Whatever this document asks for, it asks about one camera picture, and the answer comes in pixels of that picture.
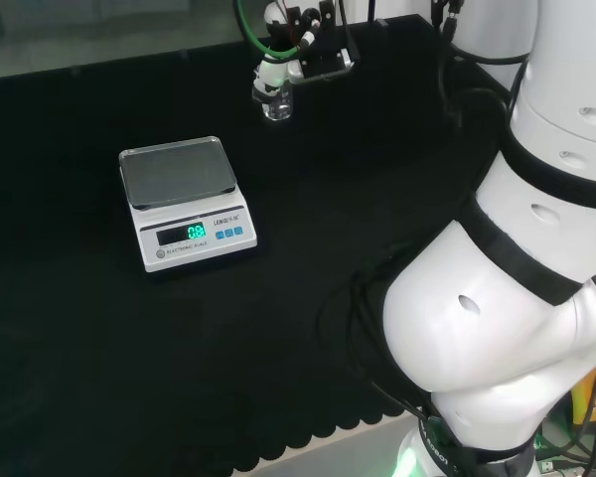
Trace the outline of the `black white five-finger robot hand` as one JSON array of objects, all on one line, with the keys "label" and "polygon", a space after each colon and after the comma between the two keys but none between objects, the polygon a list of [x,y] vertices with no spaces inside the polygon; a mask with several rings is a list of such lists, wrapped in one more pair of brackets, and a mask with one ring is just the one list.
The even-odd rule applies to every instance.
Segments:
[{"label": "black white five-finger robot hand", "polygon": [[[285,52],[297,49],[303,33],[300,15],[306,9],[302,1],[271,1],[265,8],[264,21],[269,34],[269,49]],[[265,55],[254,70],[252,97],[270,121],[288,119],[292,111],[289,67],[300,59],[299,53],[278,60]]]}]

